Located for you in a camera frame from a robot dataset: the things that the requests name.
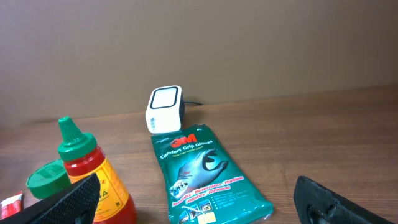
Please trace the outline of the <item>red sauce bottle green cap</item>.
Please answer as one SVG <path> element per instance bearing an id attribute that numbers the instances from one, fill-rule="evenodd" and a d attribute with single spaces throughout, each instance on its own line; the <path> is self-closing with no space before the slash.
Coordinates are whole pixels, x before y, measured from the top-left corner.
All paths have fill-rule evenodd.
<path id="1" fill-rule="evenodd" d="M 71 183 L 95 173 L 100 182 L 99 202 L 93 223 L 135 223 L 134 201 L 91 133 L 83 133 L 66 116 L 58 121 L 63 142 L 58 153 Z"/>

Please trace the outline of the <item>dark green box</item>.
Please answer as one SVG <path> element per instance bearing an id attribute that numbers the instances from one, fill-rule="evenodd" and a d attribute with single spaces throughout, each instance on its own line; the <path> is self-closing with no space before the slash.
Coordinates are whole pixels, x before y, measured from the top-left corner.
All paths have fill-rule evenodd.
<path id="1" fill-rule="evenodd" d="M 204 124 L 151 137 L 164 175 L 169 221 L 252 223 L 274 206 L 229 156 Z"/>

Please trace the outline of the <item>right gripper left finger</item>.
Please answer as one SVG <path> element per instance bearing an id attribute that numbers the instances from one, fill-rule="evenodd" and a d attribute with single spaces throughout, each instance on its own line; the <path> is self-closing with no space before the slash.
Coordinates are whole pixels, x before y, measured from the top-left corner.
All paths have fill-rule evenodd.
<path id="1" fill-rule="evenodd" d="M 1 224 L 92 224 L 100 199 L 100 181 L 95 173 L 75 182 Z"/>

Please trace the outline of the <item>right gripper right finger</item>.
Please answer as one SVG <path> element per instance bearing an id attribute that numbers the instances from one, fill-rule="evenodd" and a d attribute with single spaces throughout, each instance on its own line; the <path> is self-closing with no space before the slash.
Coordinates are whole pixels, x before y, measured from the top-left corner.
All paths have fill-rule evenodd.
<path id="1" fill-rule="evenodd" d="M 294 204 L 301 224 L 392 224 L 306 176 L 297 179 Z"/>

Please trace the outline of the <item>clear jar green lid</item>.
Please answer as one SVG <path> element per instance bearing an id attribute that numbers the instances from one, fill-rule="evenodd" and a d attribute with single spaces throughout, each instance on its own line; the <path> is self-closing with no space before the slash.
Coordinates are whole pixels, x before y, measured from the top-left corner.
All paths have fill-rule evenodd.
<path id="1" fill-rule="evenodd" d="M 27 188 L 37 199 L 45 199 L 71 185 L 61 159 L 54 160 L 33 172 L 26 182 Z"/>

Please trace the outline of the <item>red stick packet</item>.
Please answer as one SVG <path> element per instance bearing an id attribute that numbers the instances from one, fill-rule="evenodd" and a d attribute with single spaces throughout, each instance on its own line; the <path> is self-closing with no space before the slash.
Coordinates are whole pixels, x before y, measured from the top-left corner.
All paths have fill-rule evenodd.
<path id="1" fill-rule="evenodd" d="M 1 219 L 5 219 L 22 211 L 22 196 L 20 191 L 18 194 L 4 199 L 1 202 Z"/>

